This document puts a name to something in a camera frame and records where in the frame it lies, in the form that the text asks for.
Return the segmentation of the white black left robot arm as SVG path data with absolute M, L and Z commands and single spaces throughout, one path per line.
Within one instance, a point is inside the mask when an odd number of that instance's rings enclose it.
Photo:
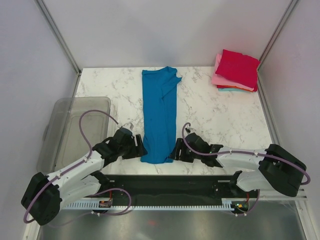
M 106 196 L 110 181 L 101 170 L 118 158 L 134 159 L 147 153 L 141 135 L 121 127 L 70 165 L 49 174 L 36 173 L 21 200 L 26 209 L 24 222 L 44 226 L 73 202 L 87 196 Z

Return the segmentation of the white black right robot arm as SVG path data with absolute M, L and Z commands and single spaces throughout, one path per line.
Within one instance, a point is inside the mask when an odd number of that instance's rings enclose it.
M 208 167 L 238 168 L 229 181 L 229 191 L 235 197 L 253 190 L 275 190 L 296 197 L 307 170 L 303 162 L 277 144 L 259 150 L 232 149 L 208 144 L 194 132 L 176 140 L 169 158 L 187 163 L 197 159 Z

